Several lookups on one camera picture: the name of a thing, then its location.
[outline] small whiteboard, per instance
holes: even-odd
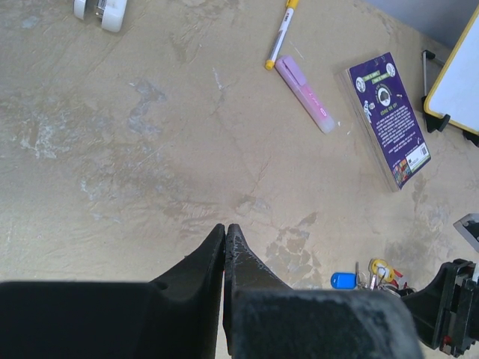
[[[424,110],[479,135],[479,7],[427,95]]]

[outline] highlighter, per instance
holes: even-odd
[[[293,58],[291,56],[281,57],[276,61],[275,68],[321,131],[331,132],[335,128],[336,122],[318,100]]]

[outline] circular logo on book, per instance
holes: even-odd
[[[381,105],[383,105],[384,107],[388,107],[391,103],[391,95],[389,94],[389,91],[385,88],[379,88],[379,90],[377,91],[377,97],[381,102]]]
[[[366,82],[361,77],[356,79],[356,88],[359,92],[364,93],[366,91]]]
[[[388,63],[386,65],[386,71],[390,75],[390,77],[395,77],[396,76],[396,69],[394,68],[394,65],[391,63]]]

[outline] blue key fob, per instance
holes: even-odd
[[[331,286],[334,289],[355,289],[356,274],[336,272],[331,276]]]

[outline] whiteboard yellow frame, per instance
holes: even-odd
[[[430,103],[430,100],[433,98],[434,96],[434,93],[436,92],[437,90],[437,87],[439,86],[439,84],[441,83],[442,81],[442,78],[444,77],[444,75],[446,74],[446,72],[448,71],[448,68],[449,68],[449,65],[451,65],[454,57],[456,56],[457,52],[459,51],[460,47],[462,46],[463,44],[463,41],[464,39],[466,38],[467,34],[469,33],[469,30],[471,30],[471,27],[472,25],[474,25],[476,19],[479,17],[479,6],[478,8],[476,9],[476,11],[472,14],[472,17],[471,19],[469,20],[466,28],[464,29],[463,33],[461,34],[461,37],[459,38],[459,40],[457,41],[456,43],[456,46],[454,47],[454,49],[452,50],[452,53],[451,55],[449,56],[448,60],[446,61],[444,67],[442,68],[436,82],[434,82],[434,86],[431,88],[431,91],[428,93],[427,95],[427,98],[426,98],[426,102],[424,103],[424,110],[428,113],[428,114],[431,114],[433,115],[434,117],[437,117],[437,118],[443,118],[444,115],[443,114],[438,114],[437,112],[434,112],[433,110],[430,109],[429,107],[429,103]],[[464,126],[462,125],[461,123],[458,123],[456,121],[454,121],[452,118],[451,120],[449,121],[449,123],[451,125],[454,125],[456,127],[459,127],[460,129],[464,129],[466,130],[467,132],[470,132],[470,133],[474,133],[475,135],[479,135],[479,131],[476,131],[475,129],[471,129],[467,126]]]

